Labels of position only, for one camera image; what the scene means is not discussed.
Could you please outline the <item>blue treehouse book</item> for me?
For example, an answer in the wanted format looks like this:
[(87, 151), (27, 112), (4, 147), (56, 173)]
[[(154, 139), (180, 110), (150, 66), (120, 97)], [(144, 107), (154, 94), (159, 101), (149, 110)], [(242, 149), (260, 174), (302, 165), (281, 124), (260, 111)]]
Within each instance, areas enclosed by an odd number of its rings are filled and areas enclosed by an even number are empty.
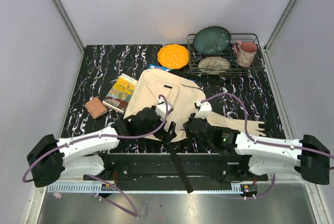
[(158, 66), (158, 65), (153, 65), (153, 64), (149, 65), (149, 69), (159, 69), (159, 70), (163, 70), (165, 72), (170, 72), (171, 71), (171, 69), (169, 69), (169, 68)]

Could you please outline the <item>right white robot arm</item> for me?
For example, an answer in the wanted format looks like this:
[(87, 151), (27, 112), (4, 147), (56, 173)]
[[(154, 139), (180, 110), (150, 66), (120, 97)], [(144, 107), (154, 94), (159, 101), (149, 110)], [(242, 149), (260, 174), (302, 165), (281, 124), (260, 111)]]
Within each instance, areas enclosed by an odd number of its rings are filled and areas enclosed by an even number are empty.
[(186, 136), (207, 143), (223, 156), (244, 156), (248, 162), (237, 167), (238, 177), (249, 180), (254, 175), (290, 174), (303, 180), (328, 185), (332, 155), (316, 137), (275, 139), (248, 136), (245, 132), (212, 126), (206, 119), (190, 116), (184, 123)]

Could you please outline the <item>orange polka dot plate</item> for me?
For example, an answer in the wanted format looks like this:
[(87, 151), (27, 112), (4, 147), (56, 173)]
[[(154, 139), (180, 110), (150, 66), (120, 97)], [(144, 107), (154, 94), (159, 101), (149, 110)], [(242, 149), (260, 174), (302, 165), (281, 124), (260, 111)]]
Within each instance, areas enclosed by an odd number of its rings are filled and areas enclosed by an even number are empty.
[(189, 53), (184, 46), (169, 44), (159, 50), (157, 59), (162, 67), (168, 69), (181, 69), (188, 64)]

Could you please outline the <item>yellow illustrated book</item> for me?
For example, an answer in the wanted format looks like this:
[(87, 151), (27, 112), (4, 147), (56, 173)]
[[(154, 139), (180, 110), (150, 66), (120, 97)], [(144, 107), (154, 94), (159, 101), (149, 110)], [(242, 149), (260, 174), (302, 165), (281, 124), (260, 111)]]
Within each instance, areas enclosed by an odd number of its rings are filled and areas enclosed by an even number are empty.
[(116, 83), (102, 100), (102, 103), (108, 108), (124, 113), (128, 107), (137, 83), (137, 80), (125, 74), (121, 74)]

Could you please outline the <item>beige patterned plate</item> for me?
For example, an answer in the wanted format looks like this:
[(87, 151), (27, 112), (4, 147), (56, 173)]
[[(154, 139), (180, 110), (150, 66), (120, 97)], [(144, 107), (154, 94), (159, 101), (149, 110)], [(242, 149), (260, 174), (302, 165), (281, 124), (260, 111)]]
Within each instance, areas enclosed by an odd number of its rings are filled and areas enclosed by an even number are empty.
[(231, 67), (230, 62), (222, 57), (207, 57), (198, 64), (198, 69), (205, 74), (220, 75)]

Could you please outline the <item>dark teal plate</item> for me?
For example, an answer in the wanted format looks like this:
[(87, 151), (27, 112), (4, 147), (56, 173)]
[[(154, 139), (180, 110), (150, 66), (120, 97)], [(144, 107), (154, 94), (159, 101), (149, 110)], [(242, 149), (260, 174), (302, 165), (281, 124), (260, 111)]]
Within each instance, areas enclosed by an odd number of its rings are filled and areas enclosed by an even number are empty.
[(194, 37), (195, 49), (205, 55), (214, 55), (224, 51), (231, 43), (230, 32), (220, 26), (201, 29)]

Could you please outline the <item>pink patterned mug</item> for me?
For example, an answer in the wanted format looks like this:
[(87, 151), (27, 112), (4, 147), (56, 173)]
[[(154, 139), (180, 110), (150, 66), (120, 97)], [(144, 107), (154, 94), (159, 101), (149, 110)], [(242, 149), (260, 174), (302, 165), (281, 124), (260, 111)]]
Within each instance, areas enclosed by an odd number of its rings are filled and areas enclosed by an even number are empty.
[(240, 67), (250, 67), (257, 53), (257, 45), (252, 42), (237, 41), (234, 43), (236, 63)]

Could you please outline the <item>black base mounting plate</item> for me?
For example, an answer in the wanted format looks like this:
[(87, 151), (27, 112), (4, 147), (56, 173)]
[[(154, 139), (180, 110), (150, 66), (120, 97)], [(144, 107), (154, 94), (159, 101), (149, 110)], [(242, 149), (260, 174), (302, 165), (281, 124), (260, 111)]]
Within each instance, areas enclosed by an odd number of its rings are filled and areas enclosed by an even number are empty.
[[(104, 170), (97, 177), (103, 180), (129, 181), (179, 175), (172, 156), (159, 154), (100, 154)], [(186, 175), (204, 176), (215, 181), (268, 181), (268, 175), (253, 175), (248, 171), (250, 156), (222, 156), (220, 154), (177, 154)]]

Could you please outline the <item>brown leather wallet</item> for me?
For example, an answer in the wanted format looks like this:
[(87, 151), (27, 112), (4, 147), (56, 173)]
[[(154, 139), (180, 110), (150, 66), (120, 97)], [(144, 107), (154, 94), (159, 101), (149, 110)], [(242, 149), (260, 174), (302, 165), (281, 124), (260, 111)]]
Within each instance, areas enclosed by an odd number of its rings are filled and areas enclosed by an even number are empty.
[(85, 108), (93, 119), (97, 119), (107, 112), (107, 108), (99, 99), (99, 97), (94, 97), (85, 104)]

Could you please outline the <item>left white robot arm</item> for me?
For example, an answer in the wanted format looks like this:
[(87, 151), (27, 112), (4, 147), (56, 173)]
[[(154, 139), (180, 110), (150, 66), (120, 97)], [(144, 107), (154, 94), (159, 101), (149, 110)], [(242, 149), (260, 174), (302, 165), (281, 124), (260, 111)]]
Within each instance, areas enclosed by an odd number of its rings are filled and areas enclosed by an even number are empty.
[(162, 137), (172, 107), (162, 105), (144, 108), (102, 130), (72, 138), (43, 136), (27, 155), (28, 169), (22, 176), (24, 183), (45, 187), (66, 177), (74, 178), (92, 174), (101, 180), (112, 176), (111, 165), (98, 159), (87, 161), (85, 157), (95, 152), (115, 149), (121, 141)]

